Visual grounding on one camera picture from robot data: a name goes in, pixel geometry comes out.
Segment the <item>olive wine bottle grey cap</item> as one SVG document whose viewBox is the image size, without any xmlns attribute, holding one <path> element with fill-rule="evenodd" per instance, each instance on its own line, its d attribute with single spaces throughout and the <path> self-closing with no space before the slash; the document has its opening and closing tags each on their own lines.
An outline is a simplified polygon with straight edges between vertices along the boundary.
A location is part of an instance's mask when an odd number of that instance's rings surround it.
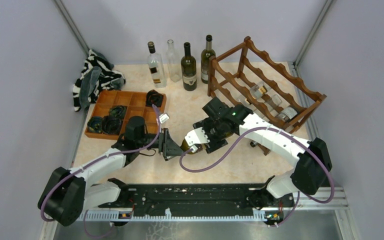
<svg viewBox="0 0 384 240">
<path fill-rule="evenodd" d="M 253 105 L 250 105 L 248 106 L 253 112 L 255 112 L 257 110 L 257 108 Z M 272 106 L 268 106 L 267 109 L 272 112 L 274 110 L 274 108 Z M 280 119 L 282 120 L 283 122 L 290 122 L 296 115 L 298 115 L 298 112 L 291 106 L 288 106 L 287 108 L 285 108 L 284 110 L 282 110 L 281 112 L 278 112 L 276 115 L 275 115 L 275 118 L 277 119 Z M 257 142 L 255 141 L 251 141 L 250 142 L 250 146 L 251 147 L 256 147 L 257 146 Z"/>
</svg>

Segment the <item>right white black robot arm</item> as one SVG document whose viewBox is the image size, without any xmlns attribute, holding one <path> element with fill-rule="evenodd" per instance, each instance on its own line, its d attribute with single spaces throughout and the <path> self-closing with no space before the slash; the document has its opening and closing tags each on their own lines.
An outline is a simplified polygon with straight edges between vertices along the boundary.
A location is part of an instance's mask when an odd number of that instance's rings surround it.
<svg viewBox="0 0 384 240">
<path fill-rule="evenodd" d="M 292 166 L 292 170 L 274 176 L 266 183 L 261 193 L 264 204 L 275 206 L 281 197 L 295 192 L 313 196 L 325 181 L 331 187 L 329 198 L 333 198 L 332 162 L 327 144 L 322 139 L 297 137 L 264 120 L 248 107 L 240 103 L 229 107 L 217 97 L 202 109 L 207 118 L 194 123 L 193 130 L 184 138 L 190 152 L 204 146 L 210 154 L 226 146 L 226 139 L 235 134 L 238 139 L 247 138 L 266 147 Z"/>
</svg>

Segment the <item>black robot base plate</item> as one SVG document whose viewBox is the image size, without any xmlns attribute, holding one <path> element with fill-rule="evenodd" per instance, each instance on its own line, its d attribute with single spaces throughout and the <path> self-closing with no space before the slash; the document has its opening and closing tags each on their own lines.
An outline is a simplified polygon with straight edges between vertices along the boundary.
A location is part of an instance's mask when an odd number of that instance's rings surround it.
<svg viewBox="0 0 384 240">
<path fill-rule="evenodd" d="M 130 184 L 100 208 L 134 208 L 135 217 L 248 217 L 263 208 L 293 207 L 291 193 L 274 198 L 262 183 Z"/>
</svg>

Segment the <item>clear square spirit bottle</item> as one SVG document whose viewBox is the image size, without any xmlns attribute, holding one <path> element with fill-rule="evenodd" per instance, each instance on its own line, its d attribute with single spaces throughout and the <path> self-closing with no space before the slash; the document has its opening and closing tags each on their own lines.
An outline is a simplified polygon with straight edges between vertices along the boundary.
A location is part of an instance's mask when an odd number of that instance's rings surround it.
<svg viewBox="0 0 384 240">
<path fill-rule="evenodd" d="M 165 88 L 167 86 L 167 78 L 165 76 L 162 56 L 156 52 L 153 41 L 147 43 L 149 56 L 147 57 L 147 65 L 150 71 L 151 79 L 156 88 Z"/>
</svg>

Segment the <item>dark wine bottle black cap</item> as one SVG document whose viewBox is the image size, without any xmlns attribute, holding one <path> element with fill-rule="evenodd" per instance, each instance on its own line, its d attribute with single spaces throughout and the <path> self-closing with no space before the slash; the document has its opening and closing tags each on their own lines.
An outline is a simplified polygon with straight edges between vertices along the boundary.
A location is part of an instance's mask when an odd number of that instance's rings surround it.
<svg viewBox="0 0 384 240">
<path fill-rule="evenodd" d="M 194 91 L 197 88 L 196 59 L 191 54 L 191 44 L 189 42 L 185 42 L 183 47 L 184 56 L 180 61 L 182 84 L 186 91 Z"/>
</svg>

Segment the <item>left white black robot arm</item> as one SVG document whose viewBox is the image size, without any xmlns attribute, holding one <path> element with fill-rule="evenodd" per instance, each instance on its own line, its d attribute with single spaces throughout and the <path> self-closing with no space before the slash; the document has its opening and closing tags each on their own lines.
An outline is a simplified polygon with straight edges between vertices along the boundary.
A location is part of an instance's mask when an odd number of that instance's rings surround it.
<svg viewBox="0 0 384 240">
<path fill-rule="evenodd" d="M 130 117 L 125 132 L 105 153 L 78 167 L 58 167 L 51 173 L 37 204 L 41 218 L 66 227 L 91 208 L 106 203 L 126 206 L 130 193 L 121 187 L 120 181 L 98 181 L 131 164 L 141 151 L 151 149 L 161 154 L 165 161 L 184 152 L 160 122 L 157 133 L 149 133 L 143 117 Z"/>
</svg>

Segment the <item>green wine bottle silver neck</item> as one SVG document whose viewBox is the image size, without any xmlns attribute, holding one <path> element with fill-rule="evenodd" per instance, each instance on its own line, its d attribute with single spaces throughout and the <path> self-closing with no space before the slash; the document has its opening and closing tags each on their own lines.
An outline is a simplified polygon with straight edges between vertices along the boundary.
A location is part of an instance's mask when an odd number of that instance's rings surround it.
<svg viewBox="0 0 384 240">
<path fill-rule="evenodd" d="M 210 142 L 205 144 L 195 144 L 193 146 L 188 146 L 185 139 L 183 140 L 181 144 L 181 149 L 185 152 L 189 149 L 192 149 L 192 151 L 189 154 L 195 154 L 198 152 L 201 152 L 202 150 L 205 150 L 207 154 L 211 154 L 218 149 L 226 146 L 228 144 L 227 138 L 231 137 L 233 135 L 232 132 L 224 133 L 224 134 L 211 134 L 206 133 L 208 136 Z"/>
</svg>

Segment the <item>slim clear glass bottle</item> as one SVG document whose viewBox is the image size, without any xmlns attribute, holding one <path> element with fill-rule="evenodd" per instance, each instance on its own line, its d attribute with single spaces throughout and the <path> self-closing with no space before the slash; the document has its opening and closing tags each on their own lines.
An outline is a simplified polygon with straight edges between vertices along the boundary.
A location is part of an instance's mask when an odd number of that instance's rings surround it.
<svg viewBox="0 0 384 240">
<path fill-rule="evenodd" d="M 267 105 L 273 109 L 279 107 L 282 102 L 282 99 L 277 94 L 269 97 L 269 99 L 266 101 Z"/>
</svg>

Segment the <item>brown wooden wine rack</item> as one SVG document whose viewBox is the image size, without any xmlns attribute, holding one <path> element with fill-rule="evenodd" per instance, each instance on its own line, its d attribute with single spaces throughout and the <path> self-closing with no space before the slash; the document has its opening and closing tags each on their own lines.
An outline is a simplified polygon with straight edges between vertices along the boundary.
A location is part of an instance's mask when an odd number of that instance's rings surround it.
<svg viewBox="0 0 384 240">
<path fill-rule="evenodd" d="M 220 62 L 238 51 L 241 53 L 237 71 L 230 73 L 223 70 Z M 260 68 L 250 62 L 247 57 L 249 51 L 313 100 L 313 104 L 298 104 L 290 93 L 279 87 L 277 81 L 269 79 Z M 254 107 L 269 123 L 290 134 L 299 130 L 327 97 L 318 91 L 309 90 L 300 77 L 292 76 L 283 64 L 274 62 L 265 50 L 257 49 L 250 36 L 227 52 L 211 56 L 208 67 L 208 96 L 214 98 L 216 91 L 220 91 L 233 105 L 240 104 L 225 86 L 230 84 L 244 98 L 245 106 Z"/>
</svg>

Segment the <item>dark green wine bottle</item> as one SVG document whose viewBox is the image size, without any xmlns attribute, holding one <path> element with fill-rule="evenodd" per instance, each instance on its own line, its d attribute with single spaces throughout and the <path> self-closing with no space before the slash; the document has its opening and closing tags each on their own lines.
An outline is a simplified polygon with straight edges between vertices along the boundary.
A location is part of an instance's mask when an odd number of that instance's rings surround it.
<svg viewBox="0 0 384 240">
<path fill-rule="evenodd" d="M 204 50 L 201 52 L 200 70 L 201 70 L 201 81 L 207 84 L 209 81 L 209 69 L 210 69 L 210 58 L 215 56 L 216 53 L 212 47 L 213 37 L 208 34 L 206 36 L 206 45 Z"/>
</svg>

